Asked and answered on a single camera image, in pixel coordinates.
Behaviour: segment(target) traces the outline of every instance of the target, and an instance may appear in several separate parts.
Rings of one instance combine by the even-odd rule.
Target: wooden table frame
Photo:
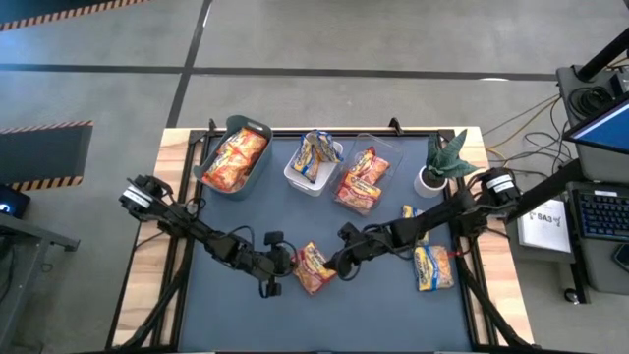
[[[309,130],[310,128],[280,128],[273,129],[278,135],[296,134]],[[343,132],[377,132],[384,135],[395,135],[394,128],[320,128],[331,131],[335,134]],[[488,168],[485,146],[478,127],[413,127],[404,128],[408,134],[435,133],[437,130],[443,135],[452,136],[458,134],[463,129],[468,129],[467,141],[461,150],[461,158],[468,160],[482,169]],[[213,130],[216,136],[222,135],[224,129]],[[207,154],[209,139],[200,142],[200,139],[207,134],[207,130],[196,129],[167,129],[162,137],[159,155],[155,165],[154,175],[170,184],[178,197],[178,202],[188,200],[194,195],[200,195],[200,184],[194,181],[190,174],[192,164],[199,164],[201,156]],[[456,184],[452,183],[450,188],[454,190]],[[504,225],[498,221],[491,221],[490,227],[499,231],[504,231]],[[137,243],[157,233],[155,224],[145,223],[141,225],[137,236]],[[467,242],[459,238],[460,245],[467,249]],[[173,273],[178,270],[181,261],[187,252],[192,251],[192,242],[186,240],[175,240],[164,236],[157,238],[144,245],[141,249],[133,252],[129,262],[129,268],[125,282],[122,287],[119,303],[112,322],[109,338],[106,347],[124,343],[136,329],[142,325],[144,319],[154,306],[159,294],[163,291],[173,277]],[[531,328],[529,325],[524,301],[520,292],[520,286],[515,272],[515,265],[511,258],[509,244],[501,236],[486,232],[479,239],[478,248],[475,252],[466,256],[468,267],[475,273],[479,283],[489,294],[491,302],[500,311],[507,322],[515,331],[528,342],[533,342]],[[171,333],[168,341],[161,336],[152,335],[144,345],[150,345],[155,349],[169,351],[176,349],[179,339],[178,328],[173,328],[173,323],[177,323],[176,314],[182,313],[183,298],[178,294],[169,304],[164,319],[157,327],[162,334]],[[504,344],[504,339],[498,334],[495,328],[488,321],[483,313],[480,303],[469,289],[464,289],[464,301],[469,299],[471,311],[468,315],[470,335],[473,343],[478,344]]]

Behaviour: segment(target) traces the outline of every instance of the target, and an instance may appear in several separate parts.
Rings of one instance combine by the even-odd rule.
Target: dark blue table mat
[[[380,205],[368,217],[332,200],[330,186],[320,197],[289,186],[284,167],[299,146],[297,139],[275,139],[272,158],[254,191],[239,202],[204,189],[207,206],[200,219],[229,231],[250,225],[256,247],[267,231],[282,230],[296,247],[314,241],[330,257],[343,247],[337,237],[345,222],[359,229],[400,217],[401,206],[428,209],[443,201],[420,197],[415,175],[426,161],[428,138],[384,138],[404,157]],[[351,139],[337,139],[347,154]],[[241,234],[249,237],[246,230]],[[446,225],[429,234],[432,245],[453,248]],[[411,261],[394,255],[363,263],[356,279],[334,279],[309,295],[297,277],[280,279],[282,296],[261,299],[257,281],[220,265],[196,243],[179,349],[192,351],[469,351],[466,316],[455,264],[455,286],[419,292]]]

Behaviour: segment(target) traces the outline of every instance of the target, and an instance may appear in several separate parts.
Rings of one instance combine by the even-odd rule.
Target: keyboard
[[[629,189],[579,183],[571,192],[582,237],[629,242]]]

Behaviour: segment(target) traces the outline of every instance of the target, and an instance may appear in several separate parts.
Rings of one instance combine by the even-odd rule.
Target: white plastic bowl
[[[334,148],[338,151],[339,154],[343,153],[343,145],[338,142],[334,142]],[[293,156],[284,167],[284,177],[288,180],[288,184],[293,186],[294,188],[306,193],[309,196],[318,197],[321,195],[323,190],[325,189],[325,185],[330,180],[330,176],[334,172],[336,165],[338,163],[334,162],[322,162],[318,167],[318,172],[316,173],[316,180],[314,183],[308,180],[304,175],[295,171],[291,168],[291,161],[295,158],[295,155],[299,152],[299,149],[293,153]]]

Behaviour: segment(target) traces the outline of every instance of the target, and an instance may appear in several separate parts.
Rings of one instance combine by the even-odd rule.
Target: potted plant
[[[420,196],[435,197],[445,188],[448,178],[463,177],[478,169],[478,167],[459,158],[459,151],[461,151],[467,135],[466,129],[454,137],[443,149],[438,148],[437,134],[430,135],[426,165],[415,177],[414,183],[415,190]]]

